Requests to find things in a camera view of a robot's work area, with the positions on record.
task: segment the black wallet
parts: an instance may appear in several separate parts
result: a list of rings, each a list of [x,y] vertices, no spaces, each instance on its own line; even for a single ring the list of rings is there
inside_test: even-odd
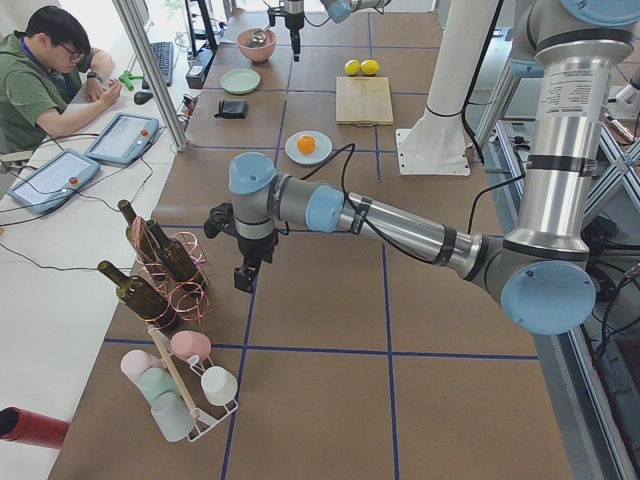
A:
[[[220,100],[218,103],[218,113],[214,117],[222,118],[244,118],[247,116],[249,104],[246,100]]]

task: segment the wooden stick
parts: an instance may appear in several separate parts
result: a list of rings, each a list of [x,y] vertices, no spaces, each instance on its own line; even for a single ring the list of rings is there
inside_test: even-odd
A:
[[[176,385],[178,386],[178,390],[180,390],[180,395],[182,395],[184,402],[187,404],[187,407],[189,408],[189,413],[193,418],[197,419],[200,416],[198,406],[193,401],[193,398],[191,397],[191,394],[189,393],[187,386],[184,384],[184,381],[182,380],[182,377],[178,373],[176,366],[173,364],[173,361],[171,360],[171,355],[169,355],[169,352],[167,352],[167,349],[162,343],[162,339],[160,338],[160,334],[158,333],[158,330],[156,328],[150,328],[149,335],[151,335],[151,338],[153,339],[153,343],[156,344],[156,348],[158,349],[158,352],[160,352],[160,356],[162,357],[164,364],[167,366],[167,370],[169,370],[169,373],[171,374],[173,381],[176,382]]]

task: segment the green plate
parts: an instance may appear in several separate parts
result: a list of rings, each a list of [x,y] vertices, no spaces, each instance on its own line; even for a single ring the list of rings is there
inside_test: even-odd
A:
[[[242,95],[254,91],[260,83],[260,75],[248,68],[239,68],[225,73],[220,79],[220,86],[229,93]]]

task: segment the plate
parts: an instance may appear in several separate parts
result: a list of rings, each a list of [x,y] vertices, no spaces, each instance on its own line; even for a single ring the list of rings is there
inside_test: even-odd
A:
[[[298,150],[298,138],[301,135],[311,135],[316,141],[316,149],[313,153],[304,154]],[[331,140],[324,133],[305,130],[294,133],[284,144],[284,151],[291,160],[298,165],[317,165],[331,155]]]
[[[220,79],[220,86],[229,93],[242,95],[252,92],[260,83],[258,72],[249,68],[239,68],[225,73]]]

